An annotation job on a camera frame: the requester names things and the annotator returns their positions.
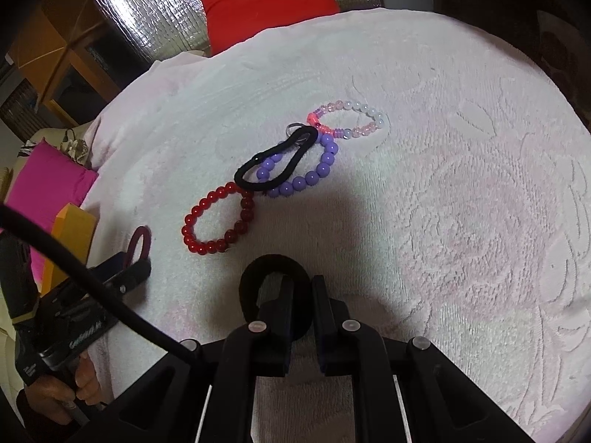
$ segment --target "yellow box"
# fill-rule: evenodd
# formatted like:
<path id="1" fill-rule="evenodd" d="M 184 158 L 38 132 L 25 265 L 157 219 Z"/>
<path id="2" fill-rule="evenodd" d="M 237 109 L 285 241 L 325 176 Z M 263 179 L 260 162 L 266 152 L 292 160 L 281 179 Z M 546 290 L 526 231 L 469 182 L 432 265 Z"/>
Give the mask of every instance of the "yellow box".
<path id="1" fill-rule="evenodd" d="M 93 215 L 68 203 L 55 217 L 51 235 L 86 264 L 95 227 L 96 218 Z M 41 295 L 49 293 L 66 278 L 66 274 L 53 261 L 46 259 L 41 280 Z"/>

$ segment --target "pink cushion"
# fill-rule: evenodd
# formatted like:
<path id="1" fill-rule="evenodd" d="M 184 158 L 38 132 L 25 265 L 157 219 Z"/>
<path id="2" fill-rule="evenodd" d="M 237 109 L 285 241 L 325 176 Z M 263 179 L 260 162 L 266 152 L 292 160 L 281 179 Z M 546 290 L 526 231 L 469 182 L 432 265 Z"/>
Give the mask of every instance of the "pink cushion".
<path id="1" fill-rule="evenodd" d="M 61 208 L 68 203 L 79 207 L 97 176 L 42 140 L 18 174 L 5 203 L 51 233 Z M 31 248 L 31 269 L 38 284 L 44 260 Z"/>

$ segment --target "white textured blanket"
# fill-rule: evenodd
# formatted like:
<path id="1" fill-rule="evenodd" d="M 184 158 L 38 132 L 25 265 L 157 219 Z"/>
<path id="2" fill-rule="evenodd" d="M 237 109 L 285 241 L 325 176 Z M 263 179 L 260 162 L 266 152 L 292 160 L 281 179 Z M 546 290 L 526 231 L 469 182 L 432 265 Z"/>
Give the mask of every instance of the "white textured blanket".
<path id="1" fill-rule="evenodd" d="M 388 122 L 339 141 L 328 178 L 257 197 L 249 234 L 199 256 L 183 218 L 287 123 L 337 99 Z M 353 127 L 353 112 L 324 119 Z M 538 442 L 591 400 L 591 136 L 550 79 L 503 41 L 437 14 L 371 10 L 271 29 L 211 59 L 182 55 L 128 87 L 88 134 L 100 215 L 91 262 L 153 232 L 152 277 L 128 303 L 176 339 L 242 324 L 238 281 L 283 253 L 354 317 L 400 340 L 425 335 Z M 312 147 L 298 170 L 317 162 Z M 196 227 L 220 238 L 238 199 Z M 118 325 L 95 348 L 120 394 L 162 355 Z M 310 338 L 284 381 L 261 379 L 253 438 L 352 442 L 346 380 L 321 380 Z"/>

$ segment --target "red beaded bracelet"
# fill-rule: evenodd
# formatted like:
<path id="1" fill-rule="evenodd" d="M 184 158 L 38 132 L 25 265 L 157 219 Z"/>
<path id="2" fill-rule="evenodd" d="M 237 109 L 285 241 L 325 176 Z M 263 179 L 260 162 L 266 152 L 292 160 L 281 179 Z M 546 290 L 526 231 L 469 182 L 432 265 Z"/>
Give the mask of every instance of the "red beaded bracelet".
<path id="1" fill-rule="evenodd" d="M 207 210 L 218 199 L 226 198 L 226 196 L 236 192 L 242 195 L 240 200 L 242 211 L 240 212 L 240 220 L 234 223 L 234 228 L 229 229 L 223 238 L 216 241 L 210 240 L 204 243 L 197 240 L 193 234 L 193 226 L 203 214 L 203 211 Z M 248 223 L 255 217 L 255 202 L 252 197 L 253 193 L 251 191 L 243 190 L 233 181 L 230 181 L 225 186 L 218 186 L 215 191 L 210 191 L 206 198 L 200 199 L 199 204 L 191 208 L 191 213 L 185 216 L 185 226 L 181 228 L 182 240 L 187 245 L 188 250 L 191 253 L 199 254 L 214 254 L 218 251 L 220 253 L 226 251 L 230 243 L 235 243 L 238 240 L 238 235 L 244 235 L 248 231 Z"/>

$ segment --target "white wall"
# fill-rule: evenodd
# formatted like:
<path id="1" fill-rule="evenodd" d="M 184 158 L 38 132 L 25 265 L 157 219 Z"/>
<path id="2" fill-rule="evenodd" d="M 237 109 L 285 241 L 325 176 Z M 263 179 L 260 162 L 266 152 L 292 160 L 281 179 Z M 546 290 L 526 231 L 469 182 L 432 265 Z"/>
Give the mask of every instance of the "white wall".
<path id="1" fill-rule="evenodd" d="M 0 168 L 13 166 L 23 142 L 0 120 Z"/>

